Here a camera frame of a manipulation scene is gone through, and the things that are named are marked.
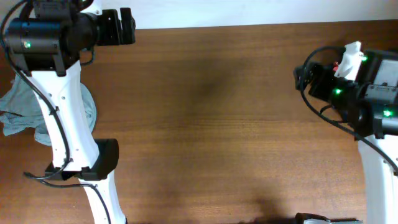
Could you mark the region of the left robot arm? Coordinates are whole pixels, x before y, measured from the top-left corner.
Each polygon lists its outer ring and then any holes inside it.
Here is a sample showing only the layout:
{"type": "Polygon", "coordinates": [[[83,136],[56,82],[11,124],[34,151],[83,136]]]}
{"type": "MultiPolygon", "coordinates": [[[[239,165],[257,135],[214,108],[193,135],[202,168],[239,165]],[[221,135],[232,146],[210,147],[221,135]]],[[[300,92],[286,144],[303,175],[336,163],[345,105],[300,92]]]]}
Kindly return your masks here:
{"type": "Polygon", "coordinates": [[[52,144],[44,174],[26,177],[56,189],[69,188],[68,179],[76,178],[96,223],[125,224],[127,218],[114,178],[119,144],[91,133],[81,95],[80,54],[97,46],[131,45],[135,29],[128,7],[103,9],[100,1],[23,0],[1,23],[6,59],[34,92],[52,144]]]}

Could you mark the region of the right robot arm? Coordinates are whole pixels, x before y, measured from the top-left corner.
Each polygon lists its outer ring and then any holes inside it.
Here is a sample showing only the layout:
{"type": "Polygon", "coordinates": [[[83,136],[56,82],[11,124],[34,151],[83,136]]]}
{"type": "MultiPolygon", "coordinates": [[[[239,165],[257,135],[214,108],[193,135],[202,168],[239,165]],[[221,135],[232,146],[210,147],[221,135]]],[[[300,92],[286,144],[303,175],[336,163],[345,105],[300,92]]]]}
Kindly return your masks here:
{"type": "Polygon", "coordinates": [[[397,223],[397,51],[314,50],[294,70],[306,106],[358,143],[368,223],[397,223]]]}

